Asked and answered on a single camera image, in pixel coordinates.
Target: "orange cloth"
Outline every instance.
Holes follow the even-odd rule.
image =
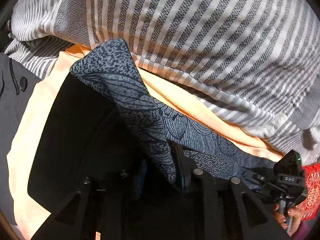
[[[33,200],[27,192],[32,163],[44,125],[70,67],[89,52],[89,49],[79,45],[60,52],[50,76],[35,86],[7,155],[9,187],[14,200],[15,220],[26,240],[31,239],[50,215],[50,212]],[[145,70],[138,70],[153,97],[228,138],[247,153],[275,162],[281,159],[282,154],[273,150],[262,139],[249,136],[236,125],[220,120],[204,104],[182,88]]]

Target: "human hand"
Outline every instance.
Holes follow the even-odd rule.
[[[283,229],[287,229],[288,225],[286,224],[286,218],[285,215],[280,214],[277,212],[279,209],[279,204],[275,204],[274,209],[273,209],[273,216],[275,219],[278,221],[278,223],[282,226]],[[301,223],[301,218],[302,218],[302,213],[301,210],[297,208],[289,208],[288,209],[288,217],[292,217],[292,226],[289,232],[289,236],[292,236],[299,228],[300,223]]]

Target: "gray patterned garment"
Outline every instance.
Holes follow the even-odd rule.
[[[305,0],[19,0],[12,14],[16,42],[123,38],[138,67],[303,164],[320,153],[319,27]]]

